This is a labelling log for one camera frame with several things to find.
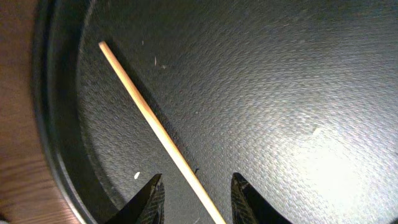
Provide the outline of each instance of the textured pan surface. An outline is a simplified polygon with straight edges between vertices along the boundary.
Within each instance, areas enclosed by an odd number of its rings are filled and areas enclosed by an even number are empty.
[[[161,173],[165,222],[210,222],[101,40],[199,168],[227,222],[233,172],[294,223],[391,222],[397,15],[394,1],[93,2],[80,42],[78,107],[111,200],[121,208]]]

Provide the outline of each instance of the black pan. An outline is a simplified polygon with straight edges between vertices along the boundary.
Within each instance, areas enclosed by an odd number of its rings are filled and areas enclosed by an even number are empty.
[[[228,223],[234,179],[285,222],[393,222],[397,16],[396,1],[41,1],[34,103],[58,186],[83,223],[154,178],[160,222],[212,222],[105,40]]]

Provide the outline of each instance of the chopstick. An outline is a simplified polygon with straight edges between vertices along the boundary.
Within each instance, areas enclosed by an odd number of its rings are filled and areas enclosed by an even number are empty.
[[[156,136],[159,138],[163,147],[166,149],[170,157],[173,159],[175,165],[177,165],[178,169],[181,171],[182,175],[188,181],[189,185],[196,193],[203,206],[205,206],[207,212],[210,214],[212,219],[216,224],[224,224],[225,221],[221,216],[220,212],[214,205],[213,201],[207,194],[206,190],[203,188],[195,174],[192,172],[191,168],[187,164],[186,160],[182,157],[180,151],[175,146],[174,142],[167,134],[166,130],[163,128],[162,124],[156,118],[154,112],[150,109],[149,105],[139,93],[136,86],[133,84],[126,71],[122,68],[111,49],[108,47],[105,41],[100,42],[100,49],[104,53],[106,59],[111,64],[113,70],[116,72],[120,80],[122,81],[124,87],[129,92],[132,100],[136,103],[138,109],[141,111],[142,115],[144,115],[145,119],[149,123],[152,130],[155,132]]]

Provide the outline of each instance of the wooden stick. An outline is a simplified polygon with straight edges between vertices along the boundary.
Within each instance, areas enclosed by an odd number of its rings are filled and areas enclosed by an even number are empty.
[[[99,47],[104,53],[106,59],[108,59],[108,62],[111,64],[112,68],[114,69],[120,80],[122,81],[124,87],[126,87],[126,90],[129,92],[132,100],[134,100],[134,102],[138,106],[138,109],[141,111],[142,115],[144,115],[150,127],[152,128],[152,130],[154,130],[156,136],[159,138],[164,148],[173,159],[175,165],[177,165],[178,169],[181,171],[182,175],[188,181],[189,185],[191,185],[191,188],[196,193],[203,206],[205,206],[207,212],[213,218],[214,222],[216,224],[225,224],[223,217],[217,210],[214,203],[211,201],[211,198],[206,193],[206,190],[200,184],[199,180],[192,172],[185,159],[182,157],[180,151],[177,149],[174,142],[167,134],[166,130],[163,128],[162,124],[156,118],[154,112],[152,112],[142,95],[139,93],[136,86],[130,80],[126,71],[124,71],[116,57],[113,55],[111,49],[109,49],[108,45],[104,41],[99,43]]]

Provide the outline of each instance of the wooden surface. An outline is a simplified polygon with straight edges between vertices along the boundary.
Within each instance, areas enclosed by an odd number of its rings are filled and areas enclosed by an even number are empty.
[[[47,168],[34,120],[36,2],[0,1],[0,213],[11,223],[78,223]]]

